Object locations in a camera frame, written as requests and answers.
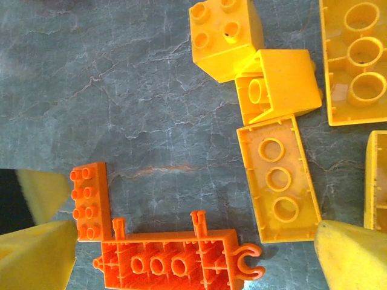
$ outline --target orange building block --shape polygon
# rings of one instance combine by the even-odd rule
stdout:
[[[251,0],[207,0],[189,9],[192,60],[220,83],[233,80],[264,48],[261,18]]]
[[[244,258],[260,247],[238,245],[235,230],[207,230],[206,212],[191,213],[194,232],[125,234],[125,219],[113,219],[115,240],[102,242],[93,266],[110,289],[236,290],[257,280],[265,268],[249,268]]]
[[[78,241],[112,239],[106,164],[96,162],[75,167],[70,179],[74,182],[71,197],[75,200],[73,218],[77,221]]]
[[[261,242],[313,240],[321,216],[295,116],[237,134]]]
[[[322,106],[308,50],[259,50],[235,77],[243,124]]]

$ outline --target stone floor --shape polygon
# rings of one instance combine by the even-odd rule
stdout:
[[[178,0],[0,2],[0,167],[69,174],[108,163],[113,217],[128,232],[236,228],[259,243],[235,130],[235,85],[192,63]],[[307,48],[324,87],[317,0],[260,0],[267,48]],[[325,105],[298,118],[325,219],[362,225],[365,147],[386,124],[332,127]],[[68,201],[58,219],[71,219]],[[263,279],[246,289],[328,289],[312,242],[262,246]],[[104,289],[98,243],[77,246],[68,289]]]

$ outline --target orange plate brick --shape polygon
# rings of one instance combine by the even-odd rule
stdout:
[[[313,240],[321,216],[294,115],[237,134],[261,242]]]
[[[125,219],[113,219],[115,240],[102,242],[93,266],[110,289],[242,289],[265,268],[249,268],[245,256],[259,257],[253,244],[238,245],[235,230],[207,230],[206,212],[191,213],[192,231],[125,234]]]
[[[111,239],[106,164],[96,162],[75,167],[70,173],[70,179],[74,182],[71,197],[75,200],[73,218],[77,221],[78,241]]]

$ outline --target orange brick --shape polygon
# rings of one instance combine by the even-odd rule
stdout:
[[[71,197],[75,200],[73,218],[77,221],[78,241],[111,239],[106,164],[96,162],[75,167],[70,173],[70,179],[74,182]]]
[[[115,240],[103,241],[93,266],[110,289],[240,290],[243,280],[260,279],[265,268],[249,268],[259,257],[253,244],[238,245],[235,230],[207,230],[205,211],[191,213],[195,231],[125,235],[125,219],[113,220]]]

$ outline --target orange 2x4 brick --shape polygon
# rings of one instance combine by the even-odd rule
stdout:
[[[75,200],[73,218],[77,221],[78,241],[111,239],[106,164],[96,162],[75,167],[70,173],[70,179],[74,182],[71,197]]]

